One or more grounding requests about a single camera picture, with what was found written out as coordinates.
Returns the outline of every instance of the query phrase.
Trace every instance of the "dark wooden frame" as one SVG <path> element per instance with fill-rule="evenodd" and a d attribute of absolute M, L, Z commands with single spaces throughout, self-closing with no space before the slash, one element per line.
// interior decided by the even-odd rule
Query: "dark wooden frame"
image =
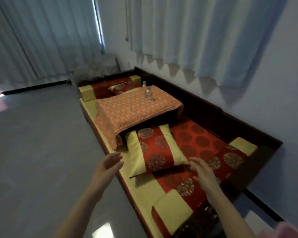
<path fill-rule="evenodd" d="M 274 220 L 282 221 L 282 218 L 273 212 L 268 206 L 261 202 L 256 196 L 250 193 L 246 187 L 255 177 L 255 175 L 262 169 L 262 167 L 267 163 L 267 161 L 272 157 L 274 152 L 282 145 L 282 142 L 274 137 L 246 124 L 245 122 L 225 113 L 221 108 L 209 103 L 208 101 L 195 96 L 188 91 L 175 86 L 168 81 L 159 78 L 156 75 L 150 74 L 140 68 L 135 67 L 133 70 L 122 72 L 119 74 L 114 74 L 106 76 L 102 79 L 98 79 L 93 82 L 85 81 L 78 84 L 78 86 L 84 86 L 92 83 L 101 82 L 104 80 L 113 80 L 120 77 L 126 77 L 131 75 L 139 75 L 142 81 L 146 81 L 148 86 L 155 85 L 162 90 L 168 92 L 170 95 L 179 99 L 184 104 L 183 114 L 189 117 L 191 120 L 205 128 L 207 131 L 211 132 L 221 140 L 226 143 L 230 143 L 236 137 L 242 137 L 245 140 L 250 141 L 255 144 L 258 149 L 250 157 L 248 162 L 243 163 L 235 172 L 221 184 L 226 196 L 234 201 L 237 197 L 244 191 L 252 201 L 255 202 L 260 208 L 262 208 L 267 214 L 269 214 Z M 87 115 L 86 111 L 82 107 L 84 116 L 87 122 L 91 125 L 103 151 L 108 154 L 108 150 L 101 139 L 96 127 L 94 126 L 92 120 Z M 139 220 L 141 221 L 147 235 L 152 237 L 152 234 L 144 222 L 141 213 L 139 212 L 137 206 L 128 188 L 120 176 L 118 175 L 118 180 L 120 181 L 125 193 L 127 194 L 130 203 L 135 209 Z M 206 202 L 199 207 L 196 211 L 174 234 L 174 237 L 203 237 L 210 234 L 215 224 L 217 223 L 217 216 L 215 211 Z"/>

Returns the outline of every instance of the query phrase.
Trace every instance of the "white wall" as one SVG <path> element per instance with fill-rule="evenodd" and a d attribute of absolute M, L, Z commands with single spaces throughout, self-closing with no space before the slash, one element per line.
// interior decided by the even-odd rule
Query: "white wall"
<path fill-rule="evenodd" d="M 99 6 L 107 52 L 117 56 L 122 70 L 138 63 L 284 142 L 249 189 L 298 227 L 298 0 L 288 1 L 255 75 L 240 89 L 218 88 L 150 56 L 137 60 L 125 41 L 124 0 L 99 0 Z"/>

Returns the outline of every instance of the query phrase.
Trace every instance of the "gray tile floor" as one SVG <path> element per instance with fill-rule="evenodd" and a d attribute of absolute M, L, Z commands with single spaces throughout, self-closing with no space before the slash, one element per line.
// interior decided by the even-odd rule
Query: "gray tile floor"
<path fill-rule="evenodd" d="M 58 85 L 4 97 L 0 112 L 0 237 L 49 237 L 87 187 L 104 153 L 75 89 Z M 236 202 L 274 225 L 246 196 Z M 114 178 L 85 237 L 110 222 L 115 238 L 147 237 Z"/>

